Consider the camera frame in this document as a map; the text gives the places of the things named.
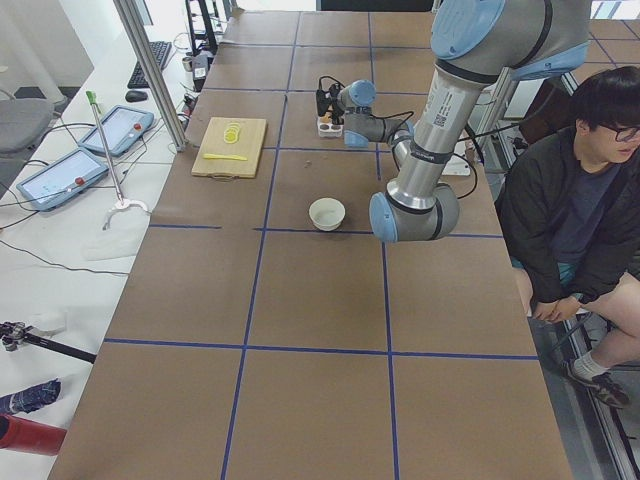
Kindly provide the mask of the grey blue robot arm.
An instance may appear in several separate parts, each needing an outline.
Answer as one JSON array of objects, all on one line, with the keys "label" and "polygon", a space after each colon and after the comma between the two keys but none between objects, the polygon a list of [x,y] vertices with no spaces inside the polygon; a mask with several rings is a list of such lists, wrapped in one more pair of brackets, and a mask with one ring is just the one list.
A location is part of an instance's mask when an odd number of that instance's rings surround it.
[{"label": "grey blue robot arm", "polygon": [[453,230],[459,202],[440,177],[481,91],[505,68],[519,81],[580,66],[590,15],[588,1],[447,1],[432,24],[435,71],[417,123],[374,116],[376,90],[368,80],[330,93],[330,105],[344,118],[346,145],[386,143],[399,162],[397,177],[370,200],[379,240],[435,240]]}]

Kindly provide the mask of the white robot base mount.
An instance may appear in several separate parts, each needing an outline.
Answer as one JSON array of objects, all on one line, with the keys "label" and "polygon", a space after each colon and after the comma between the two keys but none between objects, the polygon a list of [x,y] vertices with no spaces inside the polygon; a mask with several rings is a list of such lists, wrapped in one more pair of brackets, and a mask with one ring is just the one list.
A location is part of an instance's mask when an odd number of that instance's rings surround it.
[{"label": "white robot base mount", "polygon": [[446,163],[442,172],[443,176],[460,176],[468,177],[472,174],[472,168],[466,157],[453,153],[451,158]]}]

